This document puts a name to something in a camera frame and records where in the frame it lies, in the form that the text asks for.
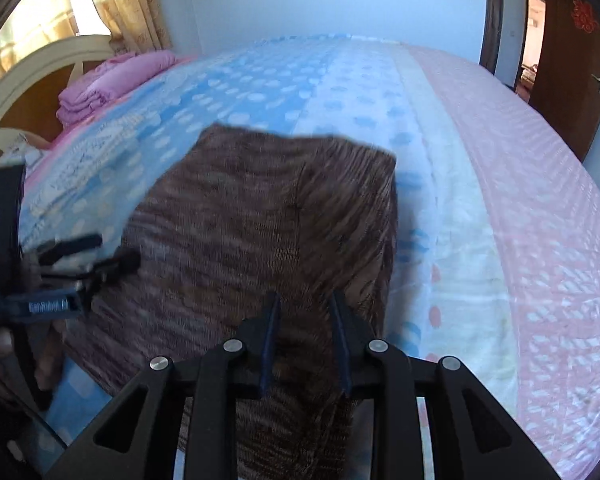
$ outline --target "brown knit sweater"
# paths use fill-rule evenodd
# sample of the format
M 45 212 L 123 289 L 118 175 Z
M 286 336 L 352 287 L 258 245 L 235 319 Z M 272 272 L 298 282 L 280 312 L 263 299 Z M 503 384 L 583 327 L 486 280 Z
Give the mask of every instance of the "brown knit sweater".
M 343 138 L 209 127 L 132 215 L 123 245 L 140 249 L 141 269 L 72 324 L 69 354 L 115 394 L 154 356 L 179 361 L 231 337 L 276 290 L 273 384 L 266 400 L 238 402 L 238 474 L 337 478 L 354 405 L 338 389 L 326 297 L 344 290 L 376 332 L 382 326 L 394 165 Z

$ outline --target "curtain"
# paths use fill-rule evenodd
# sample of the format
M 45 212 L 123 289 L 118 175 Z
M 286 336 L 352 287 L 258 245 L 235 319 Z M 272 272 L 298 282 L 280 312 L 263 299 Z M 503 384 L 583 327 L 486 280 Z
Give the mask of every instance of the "curtain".
M 171 47 L 160 0 L 93 0 L 111 31 L 116 51 L 150 52 Z
M 21 0 L 0 29 L 0 78 L 25 56 L 77 31 L 70 0 Z

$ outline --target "black cable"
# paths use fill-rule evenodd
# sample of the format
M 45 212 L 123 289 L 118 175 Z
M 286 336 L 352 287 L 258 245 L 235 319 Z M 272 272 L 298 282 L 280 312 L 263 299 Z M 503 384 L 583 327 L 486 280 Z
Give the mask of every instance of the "black cable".
M 17 405 L 21 407 L 22 411 L 25 412 L 29 416 L 29 418 L 37 422 L 40 426 L 42 426 L 45 429 L 45 431 L 58 443 L 58 446 L 60 446 L 63 450 L 65 450 L 68 447 L 66 442 L 62 440 L 62 438 L 60 438 L 60 435 L 58 435 L 54 431 L 54 429 L 48 424 L 48 422 L 42 417 L 42 415 L 40 415 L 35 410 L 32 410 L 26 402 L 20 399 L 20 397 L 17 396 L 16 393 L 10 387 L 7 386 L 7 383 L 5 383 L 1 377 L 0 386 L 2 386 L 13 397 Z

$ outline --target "red paper-cut decoration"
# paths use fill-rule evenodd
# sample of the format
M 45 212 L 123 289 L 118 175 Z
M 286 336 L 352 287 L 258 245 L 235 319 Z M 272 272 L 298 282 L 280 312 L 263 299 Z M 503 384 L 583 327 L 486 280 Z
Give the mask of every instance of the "red paper-cut decoration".
M 584 30 L 587 34 L 591 34 L 600 26 L 593 17 L 593 7 L 591 7 L 589 2 L 574 0 L 571 17 L 573 18 L 573 23 L 575 23 L 576 27 Z

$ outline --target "headboard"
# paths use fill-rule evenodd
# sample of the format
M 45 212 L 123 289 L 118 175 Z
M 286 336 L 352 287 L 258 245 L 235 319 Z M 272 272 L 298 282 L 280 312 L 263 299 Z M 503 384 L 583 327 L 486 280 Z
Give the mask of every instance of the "headboard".
M 40 48 L 0 79 L 0 155 L 19 131 L 52 141 L 62 132 L 58 94 L 114 55 L 110 36 L 75 36 Z

